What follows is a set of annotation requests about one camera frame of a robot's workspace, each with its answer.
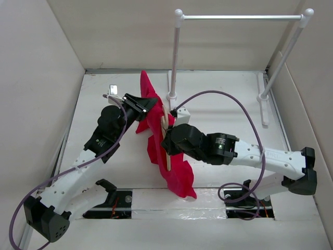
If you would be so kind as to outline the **red t-shirt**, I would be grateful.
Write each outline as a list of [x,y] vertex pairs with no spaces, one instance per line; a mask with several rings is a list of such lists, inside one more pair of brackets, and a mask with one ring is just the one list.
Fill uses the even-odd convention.
[[184,154],[167,155],[161,146],[163,141],[162,118],[165,112],[163,101],[156,93],[146,71],[140,73],[140,93],[142,98],[156,98],[157,103],[148,112],[146,118],[139,122],[136,133],[139,134],[149,129],[152,136],[148,138],[147,153],[151,163],[159,166],[162,177],[166,180],[168,189],[181,198],[197,198],[193,188],[194,173],[188,161],[184,160]]

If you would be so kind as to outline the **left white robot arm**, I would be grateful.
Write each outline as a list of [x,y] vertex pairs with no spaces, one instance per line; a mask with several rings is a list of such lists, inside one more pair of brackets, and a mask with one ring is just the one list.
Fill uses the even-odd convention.
[[118,150],[133,122],[144,120],[158,101],[130,94],[106,98],[113,104],[102,109],[96,129],[72,167],[55,176],[38,197],[29,195],[23,202],[28,225],[50,243],[65,234],[75,216],[99,204],[108,207],[115,203],[115,185],[100,179],[89,186],[90,179]]

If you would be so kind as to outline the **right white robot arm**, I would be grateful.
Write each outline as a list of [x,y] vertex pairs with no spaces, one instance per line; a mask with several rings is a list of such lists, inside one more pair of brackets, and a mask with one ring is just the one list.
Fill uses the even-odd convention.
[[316,192],[315,150],[311,147],[296,152],[260,149],[234,135],[204,134],[189,124],[168,129],[161,146],[168,155],[184,153],[210,165],[261,168],[264,159],[265,170],[271,171],[272,175],[252,180],[249,187],[241,190],[240,198],[247,205],[280,192],[298,195],[314,195]]

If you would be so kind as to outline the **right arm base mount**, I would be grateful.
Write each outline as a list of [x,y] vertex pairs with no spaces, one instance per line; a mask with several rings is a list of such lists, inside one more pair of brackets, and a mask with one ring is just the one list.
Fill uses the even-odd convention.
[[237,202],[231,200],[240,199],[249,192],[251,180],[243,182],[241,189],[235,186],[227,187],[226,185],[218,189],[218,197],[224,199],[227,219],[238,218],[250,220],[251,218],[274,218],[273,206],[270,200],[260,199],[258,202],[254,197],[248,196]]

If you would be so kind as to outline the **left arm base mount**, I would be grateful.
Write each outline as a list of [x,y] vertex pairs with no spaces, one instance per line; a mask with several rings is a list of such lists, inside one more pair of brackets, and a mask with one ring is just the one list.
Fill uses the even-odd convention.
[[83,214],[85,219],[131,219],[132,189],[119,189],[105,179],[98,180],[97,185],[108,193],[106,200]]

